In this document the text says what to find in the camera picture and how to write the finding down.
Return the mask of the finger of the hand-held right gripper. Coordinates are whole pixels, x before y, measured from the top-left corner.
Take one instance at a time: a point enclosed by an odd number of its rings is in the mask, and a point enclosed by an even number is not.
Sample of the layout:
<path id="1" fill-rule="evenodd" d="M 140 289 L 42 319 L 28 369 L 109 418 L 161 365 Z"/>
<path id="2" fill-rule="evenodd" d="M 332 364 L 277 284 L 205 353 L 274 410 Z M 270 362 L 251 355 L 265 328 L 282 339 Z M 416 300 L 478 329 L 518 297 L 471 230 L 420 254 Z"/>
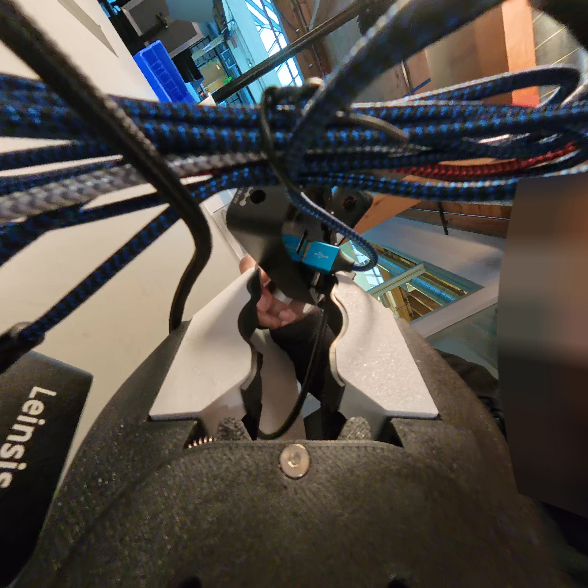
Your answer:
<path id="1" fill-rule="evenodd" d="M 216 193 L 202 203 L 202 209 L 214 221 L 218 231 L 220 231 L 224 241 L 231 248 L 236 258 L 241 260 L 246 255 L 246 251 L 232 235 L 226 222 L 229 205 L 232 203 L 236 193 L 237 189 L 226 189 Z"/>

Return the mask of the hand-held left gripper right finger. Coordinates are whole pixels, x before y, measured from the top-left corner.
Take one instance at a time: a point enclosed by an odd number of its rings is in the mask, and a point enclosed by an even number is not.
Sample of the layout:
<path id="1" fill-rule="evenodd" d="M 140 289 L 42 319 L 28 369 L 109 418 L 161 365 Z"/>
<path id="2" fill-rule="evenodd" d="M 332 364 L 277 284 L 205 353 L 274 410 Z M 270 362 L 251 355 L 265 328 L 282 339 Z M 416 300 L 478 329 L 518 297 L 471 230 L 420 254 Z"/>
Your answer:
<path id="1" fill-rule="evenodd" d="M 349 275 L 335 275 L 325 309 L 327 352 L 322 417 L 364 418 L 374 437 L 391 419 L 437 420 L 439 410 L 394 314 Z"/>

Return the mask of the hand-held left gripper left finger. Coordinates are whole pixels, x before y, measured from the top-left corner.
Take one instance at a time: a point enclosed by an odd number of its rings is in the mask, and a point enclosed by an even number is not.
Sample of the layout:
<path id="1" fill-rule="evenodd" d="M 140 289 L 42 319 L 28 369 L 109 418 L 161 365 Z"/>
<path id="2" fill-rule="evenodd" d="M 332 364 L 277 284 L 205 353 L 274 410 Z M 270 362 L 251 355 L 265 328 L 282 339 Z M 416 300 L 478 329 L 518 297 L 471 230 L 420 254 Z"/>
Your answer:
<path id="1" fill-rule="evenodd" d="M 233 417 L 258 437 L 262 354 L 252 343 L 262 286 L 249 269 L 194 314 L 156 399 L 151 420 L 195 418 L 207 433 Z"/>

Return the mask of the dark grey USB hub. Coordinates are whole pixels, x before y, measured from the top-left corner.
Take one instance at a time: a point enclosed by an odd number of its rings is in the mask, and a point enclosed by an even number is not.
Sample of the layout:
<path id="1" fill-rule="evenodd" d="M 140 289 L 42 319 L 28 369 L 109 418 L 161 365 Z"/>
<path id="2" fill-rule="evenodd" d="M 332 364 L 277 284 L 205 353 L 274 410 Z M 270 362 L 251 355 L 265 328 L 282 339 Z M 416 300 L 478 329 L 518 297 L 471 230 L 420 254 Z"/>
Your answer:
<path id="1" fill-rule="evenodd" d="M 318 220 L 292 205 L 283 187 L 237 189 L 226 224 L 277 290 L 299 302 L 319 303 L 319 272 L 302 256 L 306 245 L 324 241 L 325 232 Z"/>

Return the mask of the black long USB hub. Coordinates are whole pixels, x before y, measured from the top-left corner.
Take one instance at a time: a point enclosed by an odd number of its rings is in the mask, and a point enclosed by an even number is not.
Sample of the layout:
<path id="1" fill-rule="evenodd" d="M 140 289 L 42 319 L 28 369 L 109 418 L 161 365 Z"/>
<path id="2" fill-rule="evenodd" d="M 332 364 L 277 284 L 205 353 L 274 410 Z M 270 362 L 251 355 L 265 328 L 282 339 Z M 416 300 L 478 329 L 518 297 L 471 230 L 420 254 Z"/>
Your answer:
<path id="1" fill-rule="evenodd" d="M 33 553 L 92 382 L 33 351 L 1 375 L 1 587 Z"/>

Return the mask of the person's right forearm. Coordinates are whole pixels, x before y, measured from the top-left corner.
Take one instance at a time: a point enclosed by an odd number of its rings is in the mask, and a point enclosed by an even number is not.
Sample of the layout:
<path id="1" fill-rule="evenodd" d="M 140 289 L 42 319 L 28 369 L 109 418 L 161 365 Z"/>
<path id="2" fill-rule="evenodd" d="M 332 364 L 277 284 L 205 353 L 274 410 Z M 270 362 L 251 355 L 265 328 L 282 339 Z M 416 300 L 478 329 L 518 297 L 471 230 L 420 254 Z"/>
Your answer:
<path id="1" fill-rule="evenodd" d="M 303 384 L 311 360 L 315 337 L 322 321 L 322 313 L 313 312 L 304 319 L 286 326 L 270 329 L 270 336 L 290 358 L 295 368 L 296 378 Z M 329 348 L 334 341 L 330 327 L 326 327 L 322 340 L 318 344 L 318 365 L 309 380 L 309 393 L 318 401 L 322 400 L 325 378 L 329 368 Z"/>

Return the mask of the person's right hand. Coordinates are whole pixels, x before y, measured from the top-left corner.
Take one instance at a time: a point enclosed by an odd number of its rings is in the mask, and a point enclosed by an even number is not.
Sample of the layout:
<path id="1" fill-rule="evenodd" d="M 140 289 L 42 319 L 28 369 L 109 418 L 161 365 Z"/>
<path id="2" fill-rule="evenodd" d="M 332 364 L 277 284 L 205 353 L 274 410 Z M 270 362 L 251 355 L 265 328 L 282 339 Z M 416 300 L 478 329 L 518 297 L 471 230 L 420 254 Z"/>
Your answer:
<path id="1" fill-rule="evenodd" d="M 239 262 L 240 272 L 245 273 L 252 268 L 259 271 L 262 285 L 261 297 L 256 305 L 261 328 L 278 329 L 292 325 L 319 311 L 317 306 L 311 306 L 294 299 L 287 302 L 284 299 L 276 298 L 274 295 L 275 287 L 267 273 L 261 269 L 249 254 L 246 254 Z"/>

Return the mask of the person's black jacket torso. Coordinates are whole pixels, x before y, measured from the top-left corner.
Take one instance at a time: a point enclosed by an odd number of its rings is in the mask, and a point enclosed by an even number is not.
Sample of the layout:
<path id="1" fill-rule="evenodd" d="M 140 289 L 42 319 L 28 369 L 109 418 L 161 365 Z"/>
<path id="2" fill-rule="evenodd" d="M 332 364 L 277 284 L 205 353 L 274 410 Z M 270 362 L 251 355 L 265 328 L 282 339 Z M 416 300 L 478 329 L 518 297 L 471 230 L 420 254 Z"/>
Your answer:
<path id="1" fill-rule="evenodd" d="M 507 433 L 503 403 L 499 392 L 499 380 L 480 364 L 469 362 L 462 357 L 442 350 L 437 350 L 437 353 L 472 389 L 506 439 Z"/>

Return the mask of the blue plastic bin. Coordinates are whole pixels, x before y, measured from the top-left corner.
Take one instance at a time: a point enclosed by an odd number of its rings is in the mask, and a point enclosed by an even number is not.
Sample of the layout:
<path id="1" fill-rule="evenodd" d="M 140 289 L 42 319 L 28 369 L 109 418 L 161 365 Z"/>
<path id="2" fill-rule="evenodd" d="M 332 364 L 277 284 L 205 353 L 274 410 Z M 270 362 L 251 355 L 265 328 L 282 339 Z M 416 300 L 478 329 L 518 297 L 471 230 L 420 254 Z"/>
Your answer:
<path id="1" fill-rule="evenodd" d="M 196 103 L 160 40 L 154 41 L 136 53 L 134 61 L 160 102 Z"/>

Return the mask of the black pole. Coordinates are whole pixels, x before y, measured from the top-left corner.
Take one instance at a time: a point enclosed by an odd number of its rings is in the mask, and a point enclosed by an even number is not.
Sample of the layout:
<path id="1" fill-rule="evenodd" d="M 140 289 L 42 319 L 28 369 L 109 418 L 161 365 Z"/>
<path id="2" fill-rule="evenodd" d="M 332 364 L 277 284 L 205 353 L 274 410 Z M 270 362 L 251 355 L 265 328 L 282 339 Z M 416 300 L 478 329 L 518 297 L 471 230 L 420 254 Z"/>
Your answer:
<path id="1" fill-rule="evenodd" d="M 242 89 L 245 89 L 251 83 L 273 71 L 277 66 L 284 64 L 290 58 L 295 57 L 302 51 L 311 47 L 315 41 L 323 39 L 327 35 L 333 33 L 335 30 L 350 22 L 352 19 L 356 18 L 367 5 L 368 1 L 355 1 L 343 11 L 305 33 L 293 43 L 290 43 L 286 48 L 283 48 L 272 56 L 269 56 L 267 59 L 255 65 L 240 77 L 232 80 L 228 84 L 225 84 L 223 87 L 211 94 L 212 99 L 218 104 L 241 91 Z"/>

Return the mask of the grey board stand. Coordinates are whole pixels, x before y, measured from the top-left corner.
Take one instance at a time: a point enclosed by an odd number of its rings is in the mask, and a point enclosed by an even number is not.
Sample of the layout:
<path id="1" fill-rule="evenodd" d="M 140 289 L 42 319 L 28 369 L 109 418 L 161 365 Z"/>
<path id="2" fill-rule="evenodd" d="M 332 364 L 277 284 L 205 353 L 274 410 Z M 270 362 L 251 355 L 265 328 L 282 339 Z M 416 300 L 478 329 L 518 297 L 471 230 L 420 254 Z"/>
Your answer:
<path id="1" fill-rule="evenodd" d="M 138 50 L 161 41 L 171 57 L 205 38 L 197 23 L 173 18 L 166 1 L 119 1 L 138 43 Z"/>

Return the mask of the wooden post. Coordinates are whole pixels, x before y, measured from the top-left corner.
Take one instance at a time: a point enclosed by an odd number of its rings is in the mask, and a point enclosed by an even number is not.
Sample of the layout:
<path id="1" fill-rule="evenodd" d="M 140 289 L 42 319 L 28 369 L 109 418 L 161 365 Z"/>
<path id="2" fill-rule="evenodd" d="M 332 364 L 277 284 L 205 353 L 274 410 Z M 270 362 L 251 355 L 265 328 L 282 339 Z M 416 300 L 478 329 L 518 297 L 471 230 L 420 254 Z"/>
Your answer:
<path id="1" fill-rule="evenodd" d="M 406 63 L 383 74 L 357 99 L 360 102 L 401 98 L 418 84 L 427 92 L 490 77 L 516 72 L 536 65 L 533 16 L 527 1 L 505 1 L 473 23 L 452 33 Z M 376 194 L 374 202 L 358 223 L 366 232 L 399 216 L 404 220 L 437 226 L 445 234 L 450 229 L 505 238 L 511 207 L 417 202 L 406 198 Z"/>

